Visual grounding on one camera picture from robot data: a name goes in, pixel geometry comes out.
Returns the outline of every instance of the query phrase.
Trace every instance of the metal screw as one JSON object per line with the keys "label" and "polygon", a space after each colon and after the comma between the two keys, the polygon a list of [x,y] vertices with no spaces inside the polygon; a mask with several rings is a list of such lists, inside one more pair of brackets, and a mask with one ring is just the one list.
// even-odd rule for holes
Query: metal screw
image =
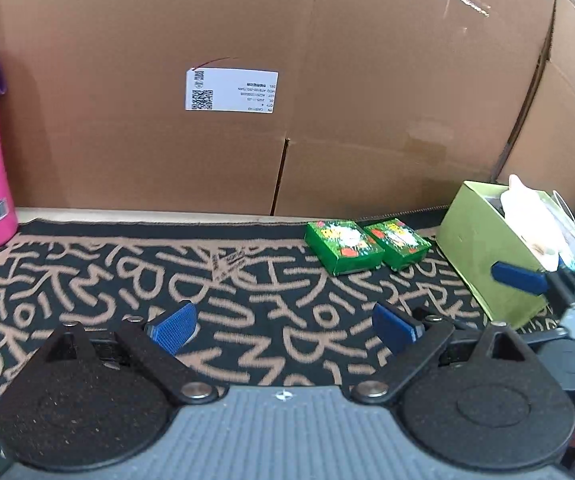
{"label": "metal screw", "polygon": [[212,393],[212,386],[199,381],[183,384],[181,393],[190,399],[205,399]]}
{"label": "metal screw", "polygon": [[381,381],[363,381],[357,384],[357,392],[363,397],[383,397],[388,390],[388,386]]}

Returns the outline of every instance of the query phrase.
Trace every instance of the white crosshair mark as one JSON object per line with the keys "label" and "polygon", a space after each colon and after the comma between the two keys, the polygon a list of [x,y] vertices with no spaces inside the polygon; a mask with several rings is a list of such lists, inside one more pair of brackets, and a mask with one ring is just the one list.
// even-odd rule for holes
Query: white crosshair mark
{"label": "white crosshair mark", "polygon": [[280,392],[277,392],[274,396],[283,402],[288,402],[292,397],[294,397],[294,395],[287,391],[285,388]]}

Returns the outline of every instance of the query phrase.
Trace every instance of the cardboard wall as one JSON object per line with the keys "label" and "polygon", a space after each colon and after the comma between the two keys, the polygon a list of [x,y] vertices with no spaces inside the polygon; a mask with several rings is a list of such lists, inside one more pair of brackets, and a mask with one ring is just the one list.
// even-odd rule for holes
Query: cardboard wall
{"label": "cardboard wall", "polygon": [[557,0],[550,59],[501,173],[557,190],[575,211],[575,6]]}
{"label": "cardboard wall", "polygon": [[[18,205],[367,216],[489,177],[554,0],[0,0]],[[279,72],[274,113],[186,70]],[[289,139],[285,165],[281,160]]]}

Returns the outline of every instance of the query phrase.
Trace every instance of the blue rubber pad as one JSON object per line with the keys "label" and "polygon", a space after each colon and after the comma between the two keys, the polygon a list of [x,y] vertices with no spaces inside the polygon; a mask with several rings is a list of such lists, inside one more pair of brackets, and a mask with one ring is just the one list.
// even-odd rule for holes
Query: blue rubber pad
{"label": "blue rubber pad", "polygon": [[412,325],[378,303],[372,311],[372,327],[393,355],[402,352],[418,339],[417,331]]}
{"label": "blue rubber pad", "polygon": [[155,317],[146,325],[146,333],[166,352],[176,355],[194,334],[197,309],[186,303],[175,312]]}

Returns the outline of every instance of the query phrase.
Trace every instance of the white surface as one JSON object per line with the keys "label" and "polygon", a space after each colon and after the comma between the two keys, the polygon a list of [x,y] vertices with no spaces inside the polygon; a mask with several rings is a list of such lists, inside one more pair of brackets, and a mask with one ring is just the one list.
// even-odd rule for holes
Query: white surface
{"label": "white surface", "polygon": [[176,213],[159,211],[115,211],[105,209],[50,209],[18,207],[20,223],[36,219],[52,222],[155,222],[163,224],[299,223],[318,220],[288,216],[226,215],[215,213]]}
{"label": "white surface", "polygon": [[[270,114],[274,110],[278,78],[278,72],[263,70],[188,70],[185,80],[185,109]],[[193,104],[194,96],[201,99],[201,104]]]}

